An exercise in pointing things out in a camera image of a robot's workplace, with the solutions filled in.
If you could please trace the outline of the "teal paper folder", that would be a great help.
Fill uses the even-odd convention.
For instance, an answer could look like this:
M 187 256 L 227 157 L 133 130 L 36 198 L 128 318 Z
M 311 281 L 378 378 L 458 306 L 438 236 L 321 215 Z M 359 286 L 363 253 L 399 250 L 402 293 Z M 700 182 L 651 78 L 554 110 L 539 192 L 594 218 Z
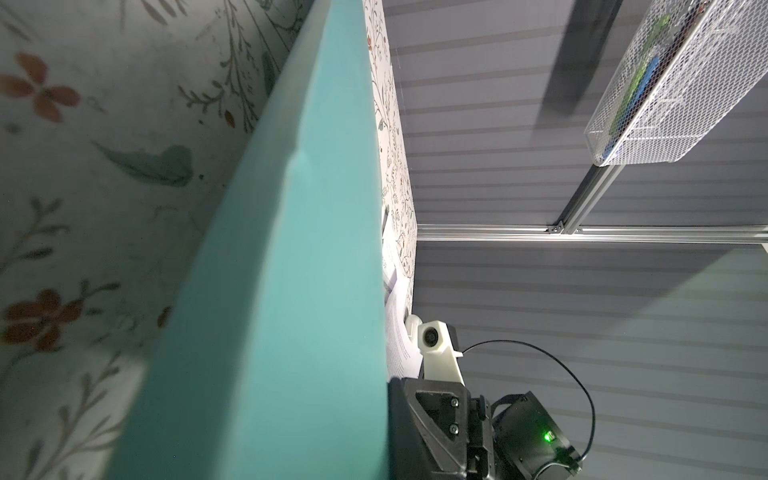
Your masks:
M 317 1 L 210 224 L 111 479 L 385 479 L 378 144 L 363 5 Z

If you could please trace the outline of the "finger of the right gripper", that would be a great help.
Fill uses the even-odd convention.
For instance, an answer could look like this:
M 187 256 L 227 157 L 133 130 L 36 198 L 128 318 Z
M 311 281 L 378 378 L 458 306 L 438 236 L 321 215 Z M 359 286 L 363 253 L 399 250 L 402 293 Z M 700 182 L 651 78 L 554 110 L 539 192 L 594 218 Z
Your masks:
M 473 448 L 480 403 L 461 383 L 416 378 L 388 382 L 389 477 L 478 479 Z

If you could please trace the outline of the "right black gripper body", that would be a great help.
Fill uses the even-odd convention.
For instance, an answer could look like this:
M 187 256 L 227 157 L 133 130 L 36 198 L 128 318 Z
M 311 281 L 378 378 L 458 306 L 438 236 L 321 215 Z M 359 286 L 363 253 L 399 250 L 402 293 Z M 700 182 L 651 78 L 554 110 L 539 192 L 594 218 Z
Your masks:
M 469 479 L 572 479 L 581 472 L 581 454 L 532 392 L 475 403 Z

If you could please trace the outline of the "printed English text sheet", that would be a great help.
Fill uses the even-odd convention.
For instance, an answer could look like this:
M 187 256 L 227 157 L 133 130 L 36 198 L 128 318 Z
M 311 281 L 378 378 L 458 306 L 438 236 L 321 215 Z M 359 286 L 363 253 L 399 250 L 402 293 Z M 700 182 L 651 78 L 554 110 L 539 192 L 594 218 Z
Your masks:
M 386 302 L 386 364 L 389 378 L 417 378 L 422 365 L 418 346 L 409 337 L 405 320 L 407 285 L 399 279 Z

